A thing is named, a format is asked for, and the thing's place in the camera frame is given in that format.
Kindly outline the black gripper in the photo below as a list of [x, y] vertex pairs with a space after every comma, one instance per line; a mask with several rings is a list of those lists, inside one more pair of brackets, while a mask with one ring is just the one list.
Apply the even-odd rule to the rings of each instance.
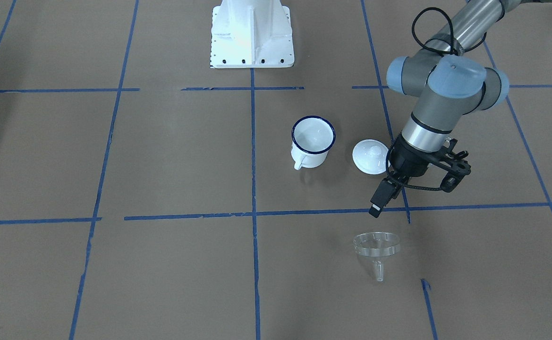
[[387, 177], [375, 190], [368, 213], [378, 218], [390, 200], [397, 198], [404, 187], [420, 188], [410, 185], [409, 181], [412, 177], [425, 174], [432, 156], [433, 153], [416, 149], [403, 137], [397, 136], [386, 155], [386, 161], [390, 164], [391, 170], [386, 170]]

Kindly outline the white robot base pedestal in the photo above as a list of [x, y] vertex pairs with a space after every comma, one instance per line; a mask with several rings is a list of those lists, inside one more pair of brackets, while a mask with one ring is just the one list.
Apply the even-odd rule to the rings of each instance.
[[291, 13], [280, 0], [223, 0], [212, 9], [210, 67], [290, 68]]

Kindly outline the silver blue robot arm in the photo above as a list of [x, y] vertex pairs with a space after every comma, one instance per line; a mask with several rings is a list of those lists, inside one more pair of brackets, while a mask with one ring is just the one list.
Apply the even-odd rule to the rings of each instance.
[[406, 27], [370, 24], [389, 136], [368, 212], [547, 207], [552, 213], [552, 0], [444, 0]]

